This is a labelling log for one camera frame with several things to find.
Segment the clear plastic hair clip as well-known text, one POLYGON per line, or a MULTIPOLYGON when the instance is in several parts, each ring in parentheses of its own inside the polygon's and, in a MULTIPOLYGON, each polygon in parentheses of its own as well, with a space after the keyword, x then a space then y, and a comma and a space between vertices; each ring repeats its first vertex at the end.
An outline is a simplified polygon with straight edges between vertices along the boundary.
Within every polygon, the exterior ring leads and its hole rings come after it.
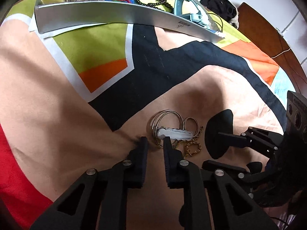
POLYGON ((173 128, 159 128, 156 137, 160 140, 163 140, 165 137, 169 137, 171 140, 191 140, 194 137, 193 132, 182 130, 182 129, 173 129, 173 128))

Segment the colourful cartoon bedspread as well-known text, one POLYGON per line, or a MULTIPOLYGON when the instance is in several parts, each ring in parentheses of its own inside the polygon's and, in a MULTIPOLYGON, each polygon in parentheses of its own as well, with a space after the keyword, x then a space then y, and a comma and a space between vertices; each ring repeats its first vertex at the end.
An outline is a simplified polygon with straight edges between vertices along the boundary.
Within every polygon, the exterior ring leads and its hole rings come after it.
POLYGON ((39 34, 34 9, 63 0, 20 0, 1 23, 1 229, 278 229, 285 206, 261 207, 252 184, 213 160, 265 171, 268 157, 245 147, 219 152, 218 133, 249 127, 282 135, 286 72, 237 30, 212 43, 156 26, 106 23, 39 34), (201 182, 170 189, 159 128, 201 182), (145 182, 111 181, 142 136, 145 182))

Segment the brown wooden headboard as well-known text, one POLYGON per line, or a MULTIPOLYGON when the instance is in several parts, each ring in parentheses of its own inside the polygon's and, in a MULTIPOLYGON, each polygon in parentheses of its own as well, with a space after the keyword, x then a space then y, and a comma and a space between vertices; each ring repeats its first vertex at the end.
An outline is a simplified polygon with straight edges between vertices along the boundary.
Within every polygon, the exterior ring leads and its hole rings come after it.
POLYGON ((306 74, 283 36, 255 9, 243 2, 238 7, 239 31, 286 72, 296 92, 306 96, 306 74))

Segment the pile of black clothes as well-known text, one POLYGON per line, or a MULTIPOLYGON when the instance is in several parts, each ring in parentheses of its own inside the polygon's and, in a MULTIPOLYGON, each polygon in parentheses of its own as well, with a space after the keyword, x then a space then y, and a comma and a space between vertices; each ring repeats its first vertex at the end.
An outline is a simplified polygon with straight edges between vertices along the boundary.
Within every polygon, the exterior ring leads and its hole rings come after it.
POLYGON ((239 28, 238 9, 229 0, 201 0, 200 3, 208 10, 220 16, 234 28, 239 28))

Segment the silver cartoon tray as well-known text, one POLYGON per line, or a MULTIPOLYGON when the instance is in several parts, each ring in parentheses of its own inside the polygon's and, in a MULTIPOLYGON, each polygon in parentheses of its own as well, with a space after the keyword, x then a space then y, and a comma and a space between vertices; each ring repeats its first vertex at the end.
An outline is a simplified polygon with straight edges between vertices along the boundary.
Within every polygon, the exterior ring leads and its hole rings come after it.
POLYGON ((211 29, 202 13, 182 14, 183 0, 175 0, 173 12, 131 4, 128 2, 85 1, 43 4, 38 1, 34 9, 39 34, 52 37, 73 28, 106 23, 131 23, 156 26, 217 43, 224 38, 222 32, 211 29))

